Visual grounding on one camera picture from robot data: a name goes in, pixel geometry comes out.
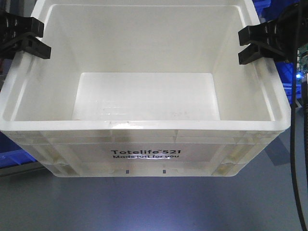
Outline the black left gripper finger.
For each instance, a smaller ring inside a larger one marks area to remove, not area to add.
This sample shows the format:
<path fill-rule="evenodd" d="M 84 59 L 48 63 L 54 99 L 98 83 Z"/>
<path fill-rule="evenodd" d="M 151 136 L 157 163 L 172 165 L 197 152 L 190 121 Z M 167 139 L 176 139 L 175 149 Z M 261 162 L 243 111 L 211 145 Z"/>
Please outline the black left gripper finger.
<path fill-rule="evenodd" d="M 34 17 L 23 17 L 6 11 L 0 12 L 0 35 L 16 38 L 21 35 L 43 37 L 44 24 Z"/>
<path fill-rule="evenodd" d="M 17 33 L 3 32 L 0 34 L 0 57 L 13 59 L 17 52 L 24 51 L 41 59 L 50 59 L 51 47 L 37 39 L 42 38 L 44 32 Z"/>

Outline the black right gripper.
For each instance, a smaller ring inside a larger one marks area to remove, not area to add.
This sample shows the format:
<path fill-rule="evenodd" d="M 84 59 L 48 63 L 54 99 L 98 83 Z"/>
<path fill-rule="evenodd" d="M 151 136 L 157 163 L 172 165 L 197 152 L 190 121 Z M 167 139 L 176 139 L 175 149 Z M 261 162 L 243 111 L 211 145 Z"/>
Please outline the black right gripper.
<path fill-rule="evenodd" d="M 246 26 L 238 32 L 238 37 L 240 46 L 250 44 L 238 53 L 240 65 L 260 58 L 292 62 L 295 50 L 308 43 L 308 2 L 300 0 L 287 6 L 277 20 Z M 277 46 L 279 51 L 271 51 L 260 45 Z"/>

